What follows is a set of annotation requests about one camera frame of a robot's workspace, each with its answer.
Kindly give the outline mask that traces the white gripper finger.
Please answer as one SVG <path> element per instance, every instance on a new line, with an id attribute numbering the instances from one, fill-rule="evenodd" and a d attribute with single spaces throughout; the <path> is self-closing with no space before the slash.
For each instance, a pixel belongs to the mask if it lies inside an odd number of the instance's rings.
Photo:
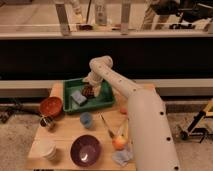
<path id="1" fill-rule="evenodd" d="M 100 90 L 101 90 L 101 85 L 93 87 L 95 97 L 98 97 L 98 95 L 100 94 Z"/>

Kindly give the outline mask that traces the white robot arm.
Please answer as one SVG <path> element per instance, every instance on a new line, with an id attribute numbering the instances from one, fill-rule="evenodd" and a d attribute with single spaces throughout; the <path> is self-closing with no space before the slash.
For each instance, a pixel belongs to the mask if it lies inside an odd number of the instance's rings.
<path id="1" fill-rule="evenodd" d="M 154 88 L 145 88 L 112 69 L 110 56 L 90 60 L 84 81 L 106 80 L 127 98 L 127 113 L 137 171 L 181 171 L 165 104 Z"/>

